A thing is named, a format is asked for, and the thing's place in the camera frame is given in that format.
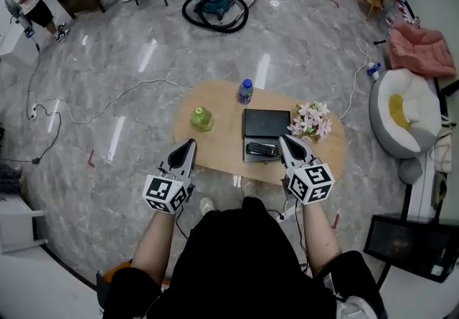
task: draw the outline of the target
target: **gray tile floor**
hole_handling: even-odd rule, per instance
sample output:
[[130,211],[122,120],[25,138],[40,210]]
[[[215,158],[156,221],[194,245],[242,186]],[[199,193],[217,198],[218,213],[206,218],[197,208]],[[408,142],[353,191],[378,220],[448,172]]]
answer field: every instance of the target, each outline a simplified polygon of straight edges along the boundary
[[[326,101],[342,114],[349,103],[354,73],[364,61],[357,39],[371,43],[385,36],[366,21],[368,6],[359,0],[259,0],[247,26],[223,35],[190,25],[181,15],[185,0],[141,0],[141,5],[105,0],[105,14],[86,13],[72,23],[71,36],[42,55],[32,82],[32,102],[64,97],[78,120],[88,119],[122,90],[139,80],[167,78],[185,90],[203,80],[239,82],[266,72],[265,88],[301,100]],[[370,56],[381,55],[373,45]],[[0,64],[0,121],[6,127],[3,157],[34,158],[49,145],[58,118],[25,119],[29,73]],[[337,234],[344,250],[362,250],[372,214],[402,209],[404,185],[397,163],[379,146],[369,123],[371,83],[357,77],[353,107],[344,118],[349,153],[346,171],[325,203],[328,216],[341,218]],[[128,92],[91,123],[74,124],[62,102],[45,103],[62,112],[55,146],[38,166],[26,165],[30,199],[44,209],[39,232],[49,248],[91,281],[95,272],[127,260],[151,217],[141,189],[158,154],[171,143],[179,88],[165,82]],[[116,128],[120,128],[116,140]],[[94,150],[92,168],[87,164]],[[181,217],[186,232],[199,221],[199,200],[213,196],[221,209],[242,200],[233,175],[198,167],[197,185]],[[282,209],[280,187],[257,185],[271,209]],[[295,219],[282,223],[299,260]],[[171,274],[185,244],[174,232]],[[375,277],[381,263],[366,257]]]

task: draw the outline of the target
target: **remote control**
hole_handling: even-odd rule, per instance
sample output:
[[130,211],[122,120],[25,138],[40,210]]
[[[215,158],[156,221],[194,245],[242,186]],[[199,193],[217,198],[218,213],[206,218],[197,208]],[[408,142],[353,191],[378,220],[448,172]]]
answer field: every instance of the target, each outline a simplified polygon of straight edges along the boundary
[[279,148],[276,146],[267,146],[265,144],[251,142],[247,145],[247,153],[274,157],[279,154]]

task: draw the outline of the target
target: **red tape mark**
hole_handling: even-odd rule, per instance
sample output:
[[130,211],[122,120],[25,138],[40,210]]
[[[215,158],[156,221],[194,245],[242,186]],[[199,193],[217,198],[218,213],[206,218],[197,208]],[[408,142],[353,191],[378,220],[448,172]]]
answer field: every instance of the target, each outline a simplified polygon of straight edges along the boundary
[[337,1],[334,1],[334,0],[329,0],[329,1],[332,1],[333,3],[335,3],[336,8],[339,8],[339,3]]
[[336,230],[336,226],[338,226],[338,221],[339,221],[339,214],[337,213],[335,217],[335,223],[331,227],[333,230]]
[[87,164],[88,164],[89,166],[91,166],[92,168],[95,168],[95,165],[94,165],[94,163],[92,162],[93,154],[94,154],[94,150],[91,151],[91,154],[90,154],[90,156],[89,156],[89,160],[87,160]]

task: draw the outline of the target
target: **black hose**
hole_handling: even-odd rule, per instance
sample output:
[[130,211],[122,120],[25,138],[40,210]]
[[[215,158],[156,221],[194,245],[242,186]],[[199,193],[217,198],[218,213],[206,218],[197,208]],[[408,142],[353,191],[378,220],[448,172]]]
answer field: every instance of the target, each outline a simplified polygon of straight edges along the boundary
[[206,17],[202,13],[202,2],[199,2],[197,4],[197,13],[199,15],[199,18],[202,20],[202,22],[199,22],[196,19],[192,19],[186,12],[186,8],[188,7],[188,4],[190,4],[191,1],[193,0],[185,1],[184,5],[181,8],[181,12],[188,22],[195,24],[196,26],[199,26],[199,27],[213,29],[214,31],[223,32],[225,34],[231,34],[243,28],[245,24],[247,23],[247,20],[249,19],[249,7],[246,5],[246,3],[243,0],[237,0],[238,2],[241,3],[242,8],[244,9],[244,16],[242,18],[242,22],[236,27],[233,27],[237,23],[236,19],[230,22],[229,24],[225,24],[223,26],[213,25],[209,23],[209,21],[206,20]]

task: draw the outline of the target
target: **blue bottle cap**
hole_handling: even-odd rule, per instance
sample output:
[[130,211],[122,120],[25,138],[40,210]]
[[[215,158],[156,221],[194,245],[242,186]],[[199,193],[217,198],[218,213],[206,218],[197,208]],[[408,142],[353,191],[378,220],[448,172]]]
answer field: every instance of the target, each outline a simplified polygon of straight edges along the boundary
[[244,80],[244,82],[242,83],[242,85],[245,87],[245,88],[251,88],[252,87],[252,81],[247,79],[247,80]]

